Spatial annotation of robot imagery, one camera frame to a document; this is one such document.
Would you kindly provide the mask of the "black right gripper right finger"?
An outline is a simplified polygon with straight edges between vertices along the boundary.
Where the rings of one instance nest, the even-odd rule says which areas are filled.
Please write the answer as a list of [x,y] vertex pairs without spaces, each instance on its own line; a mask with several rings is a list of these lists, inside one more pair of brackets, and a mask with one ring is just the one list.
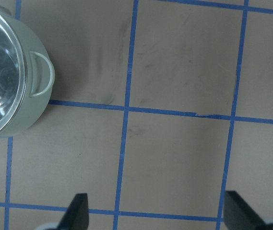
[[264,220],[236,191],[225,191],[223,214],[228,230],[267,230]]

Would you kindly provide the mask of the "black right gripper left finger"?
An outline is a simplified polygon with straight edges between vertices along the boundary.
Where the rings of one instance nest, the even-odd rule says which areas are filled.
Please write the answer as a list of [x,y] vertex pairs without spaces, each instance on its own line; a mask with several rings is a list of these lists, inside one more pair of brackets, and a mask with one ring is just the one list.
[[58,230],[86,230],[89,226],[87,193],[76,194],[60,220]]

